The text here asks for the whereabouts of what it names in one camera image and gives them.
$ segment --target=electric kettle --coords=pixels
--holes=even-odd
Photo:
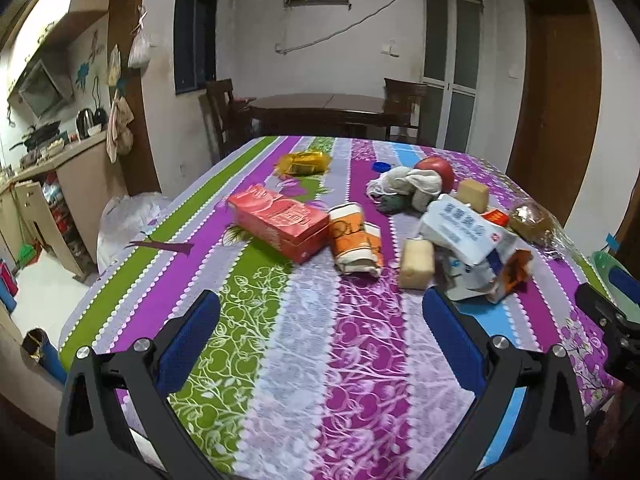
[[[78,137],[86,139],[89,137],[89,128],[94,125],[94,113],[89,108],[84,108],[78,112],[76,116],[76,128],[78,129]]]

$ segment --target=glass door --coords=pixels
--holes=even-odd
[[[480,57],[479,0],[426,0],[420,140],[466,152],[476,103]]]

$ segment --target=table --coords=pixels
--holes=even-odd
[[[348,124],[366,137],[366,126],[406,124],[406,110],[398,103],[351,94],[283,94],[248,104],[253,117],[269,131],[283,125]]]
[[[327,174],[274,176],[283,154],[306,149],[332,155]],[[495,205],[508,208],[526,197],[487,162],[462,153],[363,139],[254,139],[148,227],[155,240],[190,241],[189,254],[126,250],[92,286],[62,330],[63,364],[85,344],[98,353],[120,351],[153,337],[209,288],[220,296],[220,323],[170,403],[217,468],[251,479],[415,477],[452,435],[473,394],[460,388],[424,323],[422,295],[397,287],[394,263],[417,217],[380,214],[365,186],[376,177],[372,161],[412,166],[431,153],[447,158],[457,179],[486,183]],[[296,266],[248,239],[233,227],[225,198],[256,182],[320,207],[360,202],[367,221],[382,230],[380,279],[339,276],[328,250]],[[612,379],[602,370],[602,332],[575,307],[574,292],[588,280],[606,293],[583,257],[547,261],[532,252],[534,279],[523,291],[498,305],[473,300],[458,307],[521,348],[564,344],[589,413]],[[522,392],[507,420],[519,402]],[[130,400],[122,403],[136,428]],[[499,455],[501,439],[487,463]]]

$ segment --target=hanging towel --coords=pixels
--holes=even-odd
[[[107,127],[107,153],[112,163],[116,161],[118,155],[127,155],[131,151],[133,134],[127,124],[133,119],[133,112],[127,100],[120,95],[120,90],[116,90]]]

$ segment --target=red bag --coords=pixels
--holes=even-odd
[[[6,286],[9,294],[11,294],[12,296],[18,294],[18,284],[15,282],[14,277],[9,270],[9,267],[2,260],[0,260],[0,278],[2,278],[4,286]]]

